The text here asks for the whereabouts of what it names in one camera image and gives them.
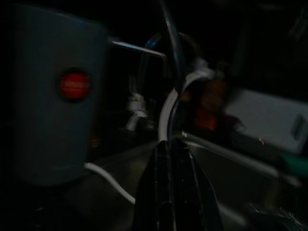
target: black object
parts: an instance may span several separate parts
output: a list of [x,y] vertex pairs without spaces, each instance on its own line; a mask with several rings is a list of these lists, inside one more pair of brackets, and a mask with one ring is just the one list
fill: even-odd
[[211,182],[189,149],[174,140],[162,141],[140,180],[133,231],[222,231]]
[[166,38],[168,41],[166,55],[170,61],[171,73],[173,77],[176,77],[175,89],[181,95],[186,77],[186,63],[179,34],[164,0],[154,0],[154,9],[158,14],[157,19],[160,21],[162,38]]
[[1,202],[1,230],[94,231],[91,221],[65,197],[78,181],[57,187],[34,187],[12,179]]

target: sink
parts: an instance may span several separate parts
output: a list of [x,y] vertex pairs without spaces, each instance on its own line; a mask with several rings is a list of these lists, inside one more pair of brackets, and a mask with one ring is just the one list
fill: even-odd
[[[247,225],[245,204],[263,207],[284,206],[288,195],[300,183],[257,160],[183,133],[199,167],[209,176],[216,191],[218,206],[226,231],[239,231]],[[131,195],[135,192],[149,161],[153,141],[126,152],[101,158],[95,164],[108,171]],[[133,205],[126,201],[105,179],[87,172],[66,193],[66,198],[89,219],[97,230],[130,230]]]

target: metal pipe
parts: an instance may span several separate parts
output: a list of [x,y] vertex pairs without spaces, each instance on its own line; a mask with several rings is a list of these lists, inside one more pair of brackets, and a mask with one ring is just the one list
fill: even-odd
[[[183,34],[183,33],[179,33],[179,35],[183,40],[185,40],[192,47],[196,57],[202,56],[202,51],[201,51],[199,44],[196,43],[196,41],[194,41],[192,37],[190,37],[189,35]],[[160,33],[156,33],[155,35],[150,37],[150,39],[147,41],[147,43],[145,44],[145,48],[151,49],[151,50],[154,49],[154,47],[157,45],[160,39],[161,39]],[[146,75],[146,71],[148,68],[148,63],[149,63],[149,55],[142,54],[141,61],[139,64],[138,77],[137,77],[137,92],[140,94],[142,94],[142,87],[145,81],[145,75]]]
[[260,174],[263,174],[265,176],[282,178],[287,183],[295,187],[301,187],[302,185],[302,183],[296,177],[283,174],[279,172],[275,166],[263,163],[252,157],[245,156],[242,153],[229,150],[228,148],[206,141],[202,138],[196,137],[184,131],[182,132],[182,139],[184,139],[185,142],[191,147],[200,147],[206,149],[214,154],[220,155],[226,159],[229,159],[239,165],[245,166],[253,171],[259,172]]
[[161,35],[168,41],[169,49],[167,56],[169,59],[169,67],[176,80],[175,89],[180,95],[186,77],[186,62],[179,34],[165,1],[154,0],[154,7],[155,12],[158,14],[158,20],[160,21]]
[[129,43],[126,43],[126,42],[112,41],[112,44],[120,46],[120,47],[125,47],[129,50],[139,51],[139,52],[144,53],[144,54],[149,54],[149,55],[152,55],[152,56],[155,56],[155,57],[162,58],[164,60],[164,62],[167,61],[166,55],[163,54],[163,53],[157,52],[157,51],[153,51],[153,50],[149,50],[149,49],[146,49],[146,48],[143,48],[143,47],[135,46],[135,45],[132,45],[132,44],[129,44]]

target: green object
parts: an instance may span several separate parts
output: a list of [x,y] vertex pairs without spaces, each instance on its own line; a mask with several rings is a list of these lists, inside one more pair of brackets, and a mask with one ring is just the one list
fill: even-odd
[[308,159],[304,157],[282,155],[286,163],[286,171],[299,177],[308,177]]

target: red logo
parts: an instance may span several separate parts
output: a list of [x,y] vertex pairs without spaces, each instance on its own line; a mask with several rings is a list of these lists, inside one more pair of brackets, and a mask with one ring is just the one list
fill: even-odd
[[82,99],[90,91],[90,79],[83,73],[69,73],[61,78],[60,92],[67,99]]

